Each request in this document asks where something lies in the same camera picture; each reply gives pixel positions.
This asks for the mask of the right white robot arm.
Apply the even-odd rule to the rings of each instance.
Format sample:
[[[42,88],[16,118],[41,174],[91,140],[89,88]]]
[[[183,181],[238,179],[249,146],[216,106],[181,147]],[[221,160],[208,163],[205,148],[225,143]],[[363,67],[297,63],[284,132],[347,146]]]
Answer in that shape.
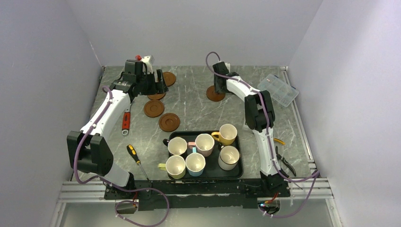
[[[261,192],[274,195],[284,183],[274,148],[273,125],[275,121],[271,96],[246,83],[239,74],[230,72],[227,63],[220,61],[212,66],[217,85],[216,92],[229,92],[244,101],[245,124],[252,130],[260,154]]]

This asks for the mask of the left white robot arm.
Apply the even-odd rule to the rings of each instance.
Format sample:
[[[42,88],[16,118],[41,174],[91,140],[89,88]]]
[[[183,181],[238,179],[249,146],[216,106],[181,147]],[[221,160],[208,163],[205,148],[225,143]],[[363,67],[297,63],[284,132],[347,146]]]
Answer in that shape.
[[[154,70],[152,55],[136,57],[125,62],[120,77],[110,85],[103,86],[106,97],[93,117],[79,131],[67,135],[71,168],[79,184],[79,172],[92,174],[89,180],[100,178],[117,188],[125,199],[136,192],[134,176],[114,161],[107,140],[122,113],[131,107],[139,95],[155,95],[168,91],[162,70]]]

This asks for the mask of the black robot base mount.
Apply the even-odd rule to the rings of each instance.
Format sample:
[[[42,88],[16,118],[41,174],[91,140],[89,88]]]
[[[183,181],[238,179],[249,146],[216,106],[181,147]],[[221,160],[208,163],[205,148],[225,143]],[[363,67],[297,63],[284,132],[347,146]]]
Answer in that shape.
[[[242,207],[253,209],[262,200],[288,198],[288,182],[282,179],[135,180],[129,192],[106,186],[105,200],[137,199],[140,211],[166,208]]]

